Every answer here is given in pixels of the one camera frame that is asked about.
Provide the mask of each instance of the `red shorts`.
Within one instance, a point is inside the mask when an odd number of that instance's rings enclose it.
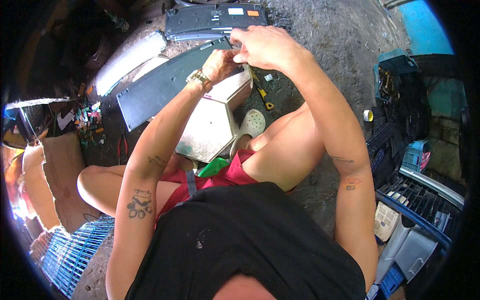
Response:
[[[248,176],[241,167],[242,163],[254,153],[255,151],[240,149],[237,151],[232,163],[226,167],[223,167],[217,175],[204,178],[195,176],[195,185],[197,186],[197,190],[212,186],[258,183],[258,181]],[[181,183],[181,186],[177,187],[177,189],[173,191],[173,194],[163,206],[160,214],[169,211],[175,207],[177,203],[187,201],[190,198],[187,185],[187,173],[184,170],[176,169],[171,171],[170,173],[163,175],[160,181]]]

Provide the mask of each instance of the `black t-shirt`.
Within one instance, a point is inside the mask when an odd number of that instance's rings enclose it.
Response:
[[[126,299],[211,299],[235,274],[277,299],[365,299],[355,260],[271,182],[199,190],[163,214]]]

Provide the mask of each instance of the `blue metal frame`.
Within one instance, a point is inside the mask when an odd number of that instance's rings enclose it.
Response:
[[[41,263],[47,278],[70,299],[88,262],[114,227],[114,218],[101,216],[83,224],[71,236],[57,229]]]
[[[387,194],[381,192],[380,190],[377,190],[375,192],[375,195],[383,203],[395,209],[399,213],[403,214],[405,217],[412,220],[415,224],[422,227],[422,229],[424,229],[426,232],[432,235],[432,237],[436,239],[437,242],[439,242],[442,247],[444,247],[447,250],[450,248],[452,240],[448,236],[446,236],[441,230],[435,227],[433,224],[431,224],[430,222],[422,218],[419,214],[415,213],[405,205],[401,204],[400,202],[388,196]]]

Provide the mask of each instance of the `screwdriver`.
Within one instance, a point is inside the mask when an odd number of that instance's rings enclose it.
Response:
[[[273,103],[268,102],[267,93],[265,92],[264,88],[262,88],[262,86],[260,85],[260,80],[258,79],[257,75],[255,75],[255,73],[253,72],[253,70],[251,68],[250,68],[250,73],[252,73],[253,85],[255,86],[255,88],[260,93],[260,96],[262,97],[262,101],[264,102],[266,109],[267,110],[272,110],[274,105],[273,105]]]

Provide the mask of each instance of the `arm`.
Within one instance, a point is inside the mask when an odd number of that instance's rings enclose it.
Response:
[[[236,66],[232,61],[236,53],[238,50],[217,50],[208,58],[203,72],[212,84],[230,74]],[[158,180],[204,94],[201,84],[188,83],[148,124],[125,167],[106,274],[111,300],[124,299],[135,279],[154,232]]]
[[[250,26],[246,32],[232,31],[231,39],[242,43],[235,62],[283,72],[307,102],[341,177],[335,239],[359,264],[368,290],[378,258],[373,233],[375,196],[368,151],[357,118],[313,55],[285,30]]]

